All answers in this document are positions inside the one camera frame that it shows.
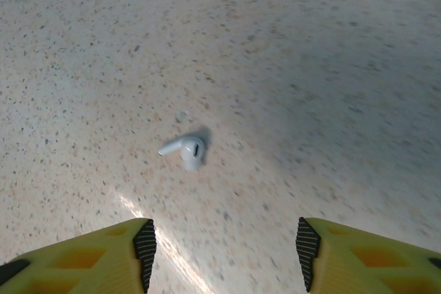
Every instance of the speckled floor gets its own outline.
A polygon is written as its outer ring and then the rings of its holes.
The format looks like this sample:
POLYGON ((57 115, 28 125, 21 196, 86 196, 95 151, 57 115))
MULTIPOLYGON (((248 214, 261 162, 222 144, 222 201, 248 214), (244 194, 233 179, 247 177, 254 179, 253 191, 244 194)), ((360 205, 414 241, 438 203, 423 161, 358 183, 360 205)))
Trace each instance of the speckled floor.
POLYGON ((150 293, 304 293, 298 217, 440 250, 441 0, 0 0, 1 262, 153 218, 150 293), (201 131, 206 165, 161 144, 201 131))

